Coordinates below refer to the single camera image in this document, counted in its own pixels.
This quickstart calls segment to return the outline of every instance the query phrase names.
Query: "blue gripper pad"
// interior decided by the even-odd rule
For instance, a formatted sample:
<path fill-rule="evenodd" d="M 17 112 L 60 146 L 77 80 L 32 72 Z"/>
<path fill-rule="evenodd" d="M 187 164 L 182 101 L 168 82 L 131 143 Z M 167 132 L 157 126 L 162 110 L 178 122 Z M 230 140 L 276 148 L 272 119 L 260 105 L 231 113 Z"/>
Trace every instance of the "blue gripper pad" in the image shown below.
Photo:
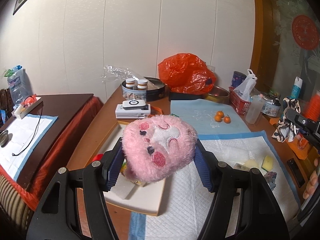
<path fill-rule="evenodd" d="M 122 150 L 122 145 L 119 147 L 116 156 L 113 158 L 110 168 L 108 169 L 108 182 L 107 190 L 110 191 L 113 186 L 116 185 L 122 164 L 124 161 L 124 153 Z"/>
<path fill-rule="evenodd" d="M 196 145 L 196 150 L 195 150 L 195 156 L 193 158 L 193 161 L 196 165 L 198 174 L 200 176 L 202 185 L 206 187 L 209 192 L 213 191 L 213 184 L 211 181 L 211 171 L 209 169 L 209 166 L 205 162 L 202 153 L 199 149 L 199 147 Z"/>

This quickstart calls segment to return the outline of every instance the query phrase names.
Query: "human hand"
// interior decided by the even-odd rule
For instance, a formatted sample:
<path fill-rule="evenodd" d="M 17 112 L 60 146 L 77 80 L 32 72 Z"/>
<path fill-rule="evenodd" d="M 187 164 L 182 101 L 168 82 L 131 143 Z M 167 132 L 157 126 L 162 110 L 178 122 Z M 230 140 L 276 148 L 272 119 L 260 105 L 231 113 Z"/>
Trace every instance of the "human hand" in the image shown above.
<path fill-rule="evenodd" d="M 315 159 L 315 166 L 317 167 L 319 164 L 319 159 Z M 311 176 L 310 176 L 310 180 L 307 184 L 307 188 L 303 193 L 303 198 L 307 199 L 310 195 L 312 195 L 315 191 L 316 191 L 316 183 L 318 182 L 318 176 L 316 171 L 314 171 Z"/>

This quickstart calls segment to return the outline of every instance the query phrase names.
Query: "pink cheek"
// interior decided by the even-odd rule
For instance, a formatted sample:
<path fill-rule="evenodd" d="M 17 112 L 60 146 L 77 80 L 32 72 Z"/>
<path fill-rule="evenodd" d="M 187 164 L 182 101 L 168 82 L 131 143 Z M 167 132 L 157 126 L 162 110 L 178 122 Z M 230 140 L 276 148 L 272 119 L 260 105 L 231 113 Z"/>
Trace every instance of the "pink cheek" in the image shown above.
<path fill-rule="evenodd" d="M 139 128 L 140 128 L 141 131 L 145 131 L 145 130 L 149 129 L 149 124 L 147 122 L 142 122 L 139 125 Z"/>
<path fill-rule="evenodd" d="M 155 152 L 152 156 L 152 161 L 153 163 L 158 166 L 158 167 L 163 167 L 165 166 L 165 158 L 162 153 L 160 152 Z"/>

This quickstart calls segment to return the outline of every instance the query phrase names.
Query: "white absorbent pad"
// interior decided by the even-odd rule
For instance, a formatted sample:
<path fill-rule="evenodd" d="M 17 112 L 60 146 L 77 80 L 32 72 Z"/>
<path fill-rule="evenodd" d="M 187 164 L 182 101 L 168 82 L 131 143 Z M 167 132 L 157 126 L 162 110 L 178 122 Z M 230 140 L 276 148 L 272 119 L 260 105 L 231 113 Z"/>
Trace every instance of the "white absorbent pad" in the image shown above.
<path fill-rule="evenodd" d="M 39 115 L 27 114 L 23 119 L 16 118 L 7 128 L 10 141 L 5 147 L 0 147 L 0 165 L 14 181 L 17 181 L 33 149 L 58 117 L 41 116 L 36 130 L 39 118 Z M 20 153 L 29 143 L 30 145 L 19 156 L 12 156 L 12 153 Z"/>
<path fill-rule="evenodd" d="M 274 158 L 273 170 L 277 173 L 273 193 L 286 221 L 293 218 L 300 206 L 294 183 L 280 161 L 264 131 L 228 135 L 199 135 L 204 148 L 219 161 L 231 167 L 254 159 L 261 167 L 266 155 Z M 164 192 L 164 212 L 158 217 L 132 212 L 130 240 L 194 240 L 197 239 L 209 211 L 214 194 L 203 187 L 194 162 L 172 176 L 169 189 Z M 239 212 L 240 197 L 234 198 L 227 236 L 234 234 Z"/>

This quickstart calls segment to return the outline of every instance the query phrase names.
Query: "white box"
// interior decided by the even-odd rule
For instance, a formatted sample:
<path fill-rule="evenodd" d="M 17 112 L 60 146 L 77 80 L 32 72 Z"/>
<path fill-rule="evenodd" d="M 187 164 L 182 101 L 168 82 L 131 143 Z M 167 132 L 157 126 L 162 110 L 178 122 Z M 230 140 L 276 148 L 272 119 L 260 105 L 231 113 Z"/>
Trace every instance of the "white box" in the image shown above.
<path fill-rule="evenodd" d="M 12 116 L 14 116 L 15 118 L 18 118 L 18 119 L 22 119 L 24 118 L 27 114 L 29 114 L 29 112 L 34 109 L 37 105 L 39 105 L 41 102 L 42 102 L 42 98 L 41 97 L 36 97 L 37 101 L 34 102 L 31 106 L 29 106 L 26 110 L 24 110 L 21 114 L 14 114 L 14 111 L 13 110 L 11 112 Z"/>
<path fill-rule="evenodd" d="M 99 153 L 105 153 L 106 151 L 112 150 L 116 145 L 119 137 L 123 136 L 123 130 L 128 125 L 127 122 L 118 121 L 117 124 L 112 128 L 112 131 L 99 147 Z M 149 216 L 158 216 L 162 195 L 164 192 L 164 184 L 166 179 L 155 183 L 148 183 L 144 187 L 134 185 L 133 190 L 125 198 L 121 199 L 114 192 L 103 192 L 104 198 L 107 203 L 117 207 L 121 207 L 130 211 L 146 214 Z"/>

